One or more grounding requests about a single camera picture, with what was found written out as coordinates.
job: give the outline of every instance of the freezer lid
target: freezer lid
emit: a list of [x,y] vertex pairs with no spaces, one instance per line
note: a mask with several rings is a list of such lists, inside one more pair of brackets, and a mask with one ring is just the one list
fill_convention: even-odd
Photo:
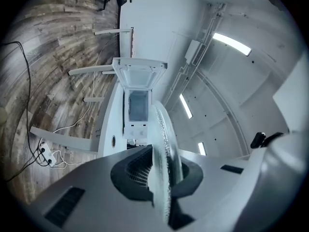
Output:
[[143,58],[113,58],[112,67],[124,88],[152,90],[168,64]]

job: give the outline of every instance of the ceiling light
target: ceiling light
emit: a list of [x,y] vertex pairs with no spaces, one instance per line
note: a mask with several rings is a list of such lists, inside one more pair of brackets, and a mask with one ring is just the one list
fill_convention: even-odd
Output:
[[201,153],[201,155],[205,156],[206,155],[206,150],[204,147],[203,143],[198,143],[198,148],[199,148],[199,152]]
[[236,41],[236,40],[233,40],[227,36],[224,36],[222,34],[219,34],[219,33],[215,33],[213,35],[213,38],[215,40],[218,40],[218,41],[221,41],[227,45],[230,45],[231,47],[239,50],[240,52],[242,52],[244,55],[248,56],[250,53],[251,53],[251,48],[247,47],[246,45]]
[[184,106],[185,111],[186,111],[187,114],[188,114],[188,117],[189,117],[189,118],[192,118],[193,115],[192,115],[192,113],[191,113],[191,111],[190,111],[190,109],[189,109],[187,103],[186,103],[185,100],[184,100],[183,94],[181,94],[179,97],[180,97],[180,100],[181,100],[182,103],[183,103],[183,106]]

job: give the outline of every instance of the floor plank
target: floor plank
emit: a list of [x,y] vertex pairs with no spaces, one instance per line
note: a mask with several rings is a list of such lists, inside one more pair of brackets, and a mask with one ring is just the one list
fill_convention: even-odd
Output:
[[[100,50],[112,38],[113,35],[95,36],[92,32],[92,29],[117,28],[116,1],[111,0],[105,11],[98,12],[102,7],[103,0],[30,0],[12,22],[4,42],[20,41],[30,65],[29,128],[54,131],[73,124],[88,109],[83,97],[91,96],[93,74],[68,76],[68,71],[95,65]],[[114,37],[102,51],[98,65],[110,64],[117,56],[117,37]],[[0,66],[0,106],[8,113],[7,122],[0,127],[1,172],[4,178],[9,178],[31,157],[26,129],[29,77],[17,45],[0,49]],[[113,75],[96,73],[94,96],[103,96],[112,78]],[[90,138],[100,105],[100,102],[92,104],[83,120],[59,133]],[[30,134],[32,150],[39,140]],[[67,162],[95,159],[93,154],[48,144],[53,151],[61,150]],[[16,197],[30,203],[77,166],[50,169],[35,163],[8,187]]]

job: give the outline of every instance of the black grille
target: black grille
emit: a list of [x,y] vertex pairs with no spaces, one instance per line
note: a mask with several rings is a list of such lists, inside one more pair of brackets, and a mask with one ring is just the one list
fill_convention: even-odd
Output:
[[85,190],[80,188],[70,188],[45,215],[45,218],[55,225],[62,227],[84,192]]
[[195,59],[194,59],[194,61],[192,63],[193,65],[196,66],[198,64],[198,62],[201,59],[205,49],[206,49],[206,46],[204,44],[202,44],[202,46],[200,47],[200,49],[199,49],[199,51],[198,51],[198,53],[197,53],[197,55],[196,55],[196,57],[195,57]]
[[126,174],[135,183],[146,188],[148,174],[152,165],[152,150],[148,150],[127,165]]

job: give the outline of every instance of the white chest freezer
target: white chest freezer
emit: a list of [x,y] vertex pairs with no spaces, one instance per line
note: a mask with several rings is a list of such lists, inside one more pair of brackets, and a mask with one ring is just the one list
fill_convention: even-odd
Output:
[[124,138],[146,138],[152,89],[168,64],[143,58],[114,58],[112,66],[125,90]]

